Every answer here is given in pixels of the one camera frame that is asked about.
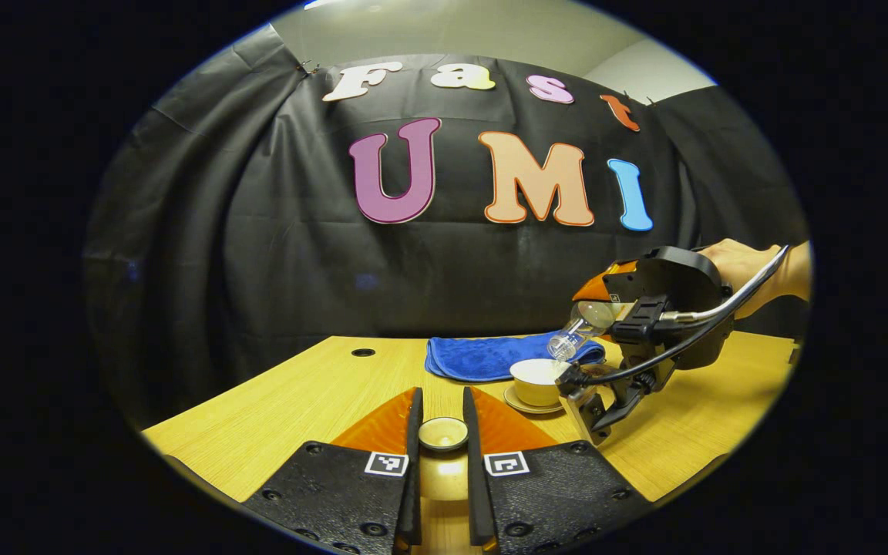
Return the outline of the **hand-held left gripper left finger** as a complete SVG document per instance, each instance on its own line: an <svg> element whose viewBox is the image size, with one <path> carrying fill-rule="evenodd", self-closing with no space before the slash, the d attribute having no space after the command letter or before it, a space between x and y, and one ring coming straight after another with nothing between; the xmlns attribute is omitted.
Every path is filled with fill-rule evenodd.
<svg viewBox="0 0 888 555"><path fill-rule="evenodd" d="M356 554L422 544L423 392L405 390L330 442L298 447L244 508L307 540Z"/></svg>

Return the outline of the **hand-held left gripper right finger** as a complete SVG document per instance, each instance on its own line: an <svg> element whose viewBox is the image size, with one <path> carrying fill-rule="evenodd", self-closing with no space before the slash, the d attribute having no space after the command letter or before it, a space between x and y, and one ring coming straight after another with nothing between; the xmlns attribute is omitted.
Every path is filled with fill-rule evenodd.
<svg viewBox="0 0 888 555"><path fill-rule="evenodd" d="M557 553L652 510L588 440L557 442L479 388L462 396L469 541L484 553Z"/></svg>

